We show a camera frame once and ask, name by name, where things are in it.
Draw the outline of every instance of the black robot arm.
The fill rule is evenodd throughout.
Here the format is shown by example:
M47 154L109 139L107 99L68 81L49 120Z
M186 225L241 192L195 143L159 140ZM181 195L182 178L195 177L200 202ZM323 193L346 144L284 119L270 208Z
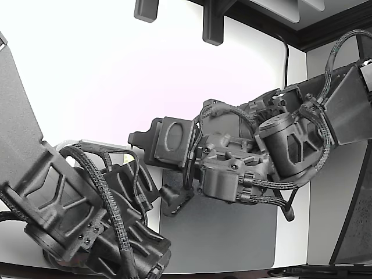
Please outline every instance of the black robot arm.
M143 160L93 142L54 148L43 141L0 34L0 199L12 211L0 221L27 222L26 234L57 268L86 273L74 266L78 260L110 279L155 279L168 265L170 241L148 228L146 212L161 196L165 215L179 213L195 195L194 179L206 196L276 205L293 220L297 190L321 170L332 148L372 138L372 60L332 69L342 43L355 34L372 38L362 30L343 36L325 75L238 107L208 100L193 120L155 119L149 131L128 140L145 150ZM105 168L97 169L87 153L100 156ZM110 153L129 153L134 161L112 164ZM71 167L68 156L80 167ZM158 190L147 164L182 172L183 188ZM282 191L292 191L288 201Z
M145 150L145 163L184 173L183 192L164 185L166 214L177 214L198 192L228 203L279 206L288 221L297 190L326 163L332 148L372 138L372 61L360 60L333 71L335 45L324 75L274 90L234 107L208 100L194 120L155 119L128 142ZM288 201L281 191L292 191Z

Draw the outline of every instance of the wall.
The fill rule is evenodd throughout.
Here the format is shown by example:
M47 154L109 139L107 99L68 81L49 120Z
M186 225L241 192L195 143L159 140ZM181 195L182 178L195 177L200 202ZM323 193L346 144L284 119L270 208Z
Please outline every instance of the wall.
M224 44L216 47L202 41L202 7L161 0L158 19L148 24L134 19L134 3L2 3L1 31L52 145L81 138L125 145L129 133L146 131L153 118L193 119L209 98L239 105L282 86L280 41L226 18ZM291 48L289 84L306 78L305 54ZM291 230L280 211L278 219ZM45 266L23 227L1 224L0 235L13 234L1 242L0 262ZM304 232L306 226L296 239ZM11 244L15 235L17 247ZM278 244L278 251L288 248ZM290 247L298 250L294 242Z
M309 78L324 73L334 42L307 53ZM335 61L335 69L359 59L356 38L349 39ZM367 142L340 146L310 186L309 264L328 264L354 193Z

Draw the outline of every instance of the bracket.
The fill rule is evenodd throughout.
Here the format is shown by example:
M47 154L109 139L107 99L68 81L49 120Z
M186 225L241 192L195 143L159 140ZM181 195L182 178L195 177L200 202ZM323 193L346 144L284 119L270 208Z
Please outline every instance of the bracket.
M237 0L205 0L203 40L212 45L223 43L224 14Z
M136 0L134 17L152 23L158 16L159 0Z

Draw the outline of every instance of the black cable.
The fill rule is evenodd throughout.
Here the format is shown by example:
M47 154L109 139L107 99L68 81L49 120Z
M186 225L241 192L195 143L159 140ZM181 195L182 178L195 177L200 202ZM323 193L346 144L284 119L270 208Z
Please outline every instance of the black cable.
M283 39L282 36L279 34L276 34L276 36L283 42L285 46L285 60L284 60L284 88L288 86L288 62L289 62L289 46L287 42L285 42L285 39Z
M282 273L283 273L283 269L271 269L267 271L267 275L269 275L270 277L278 277L278 276L281 276Z
M139 278L134 263L133 250L131 249L131 245L129 243L129 238L123 223L123 219L121 218L120 210L116 205L116 201L110 191L109 186L107 185L105 178L93 164L91 159L79 148L72 145L66 146L60 151L60 154L64 158L71 156L81 167L87 171L93 184L97 187L105 208L108 211L111 224L118 241L123 272L124 274L128 274L130 278Z
M289 197L289 200L288 200L288 204L287 204L287 206L285 207L285 209L286 209L285 211L286 211L286 212L289 211L289 210L291 209L292 203L293 203L293 201L294 201L294 199L295 199L295 197L296 197L297 192L298 192L298 188L297 188L297 189L294 189L294 190L292 191L291 196Z
M19 219L13 212L11 211L2 211L0 212L0 222L4 221L23 221Z
M255 203L266 203L268 205L276 205L281 208L285 208L288 202L285 199L278 198L276 196L250 196L249 200Z
M324 87L321 90L321 93L317 97L317 101L320 104L324 104L326 101L326 97L328 95L328 92L331 88L331 81L332 81L332 73L333 73L333 67L334 67L334 62L336 60L336 56L341 49L341 46L351 37L356 36L356 35L363 35L369 39L372 39L372 33L365 31L365 30L352 30L350 32L347 32L344 34L334 45L333 49L331 50L331 53L328 57L327 64L325 66L325 72L324 72L324 77L325 77L325 82L324 82Z
M132 150L105 149L105 151L108 152L108 153L128 154L128 155L131 155L134 158L135 171L134 171L134 174L133 174L133 193L134 193L134 198L136 199L139 207L141 208L141 213L142 213L142 216L143 216L143 224L145 226L147 226L148 225L148 217L147 217L147 214L146 214L146 210L145 210L144 206L142 205L142 201L141 201L141 198L146 199L146 196L142 195L142 197L140 197L139 194L138 194L138 188L140 187L140 185L138 183L138 176L140 174L140 159L138 158L137 154Z
M192 144L192 147L190 149L190 152L189 152L189 155L188 155L188 158L187 158L186 168L183 172L183 178L184 178L183 179L183 184L184 184L183 186L186 190L189 190L188 182L189 182L189 179L190 179L191 168L192 168L193 162L195 160L195 150L198 147L198 145L200 143L200 140L203 137L203 119L208 117L211 114L211 112L212 112L212 106L211 105L206 105L200 111L199 116L194 118L194 121L199 122L200 127L199 127L199 131L198 131L198 135L197 135L197 137L196 137L196 139L195 139L195 141Z

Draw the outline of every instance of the black plastic part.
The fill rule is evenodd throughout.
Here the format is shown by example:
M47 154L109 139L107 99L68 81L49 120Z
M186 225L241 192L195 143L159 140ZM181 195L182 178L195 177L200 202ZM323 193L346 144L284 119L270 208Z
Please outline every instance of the black plastic part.
M372 138L372 108L367 93L361 72L354 66L326 101L325 114L339 145Z
M274 192L274 196L276 196L277 198L280 198L280 199L283 198L279 190L273 190L273 192ZM281 211L283 212L283 215L288 222L291 222L295 219L295 212L292 206L290 206L289 208L281 208Z
M154 22L158 17L159 0L136 0L134 17L144 22Z
M150 272L159 278L170 259L170 241L136 222L128 229L138 275L145 279ZM109 279L122 279L121 256L112 228L95 241L85 262L91 270Z
M33 222L25 232L57 259L70 260L83 247L88 249L103 231L100 220L106 214L96 190L82 178L55 149L44 143L46 153L11 188L2 185L2 193ZM88 227L98 228L93 233Z
M43 135L8 46L0 50L0 92L0 185L13 188L46 150L40 144Z
M74 274L98 275L85 265L89 255L88 252L77 252L70 262L59 262L45 250L42 251L42 255L46 262L55 269Z
M194 188L192 187L190 189L182 187L182 189L178 191L168 184L163 185L159 192L163 200L162 212L168 217L173 217L178 214L194 196Z
M212 45L223 43L224 14L237 0L205 0L203 40Z
M156 118L147 132L130 134L128 143L145 151L146 164L180 171L185 166L194 130L193 121Z
M155 201L159 195L159 191L152 180L152 177L143 162L139 160L139 175L138 184L140 189L140 194L145 195L146 200L142 203L146 211L152 209L152 202ZM110 172L105 173L103 176L110 189L113 189L123 195L132 205L136 203L134 198L133 190L133 176L135 172L135 161L132 161L123 166L118 164L113 165L113 169Z
M154 158L183 168L186 163L194 122L172 117L164 117L155 148Z
M347 266L295 266L270 270L269 274L304 279L367 279L372 277L372 267L365 265Z
M267 155L249 153L251 141L228 134L203 137L196 154L200 169L199 192L226 202L253 205L250 195L262 195L252 179L266 179L270 172Z
M260 125L264 141L281 178L294 176L311 166L320 156L323 140L313 123L305 118L294 123L283 113Z

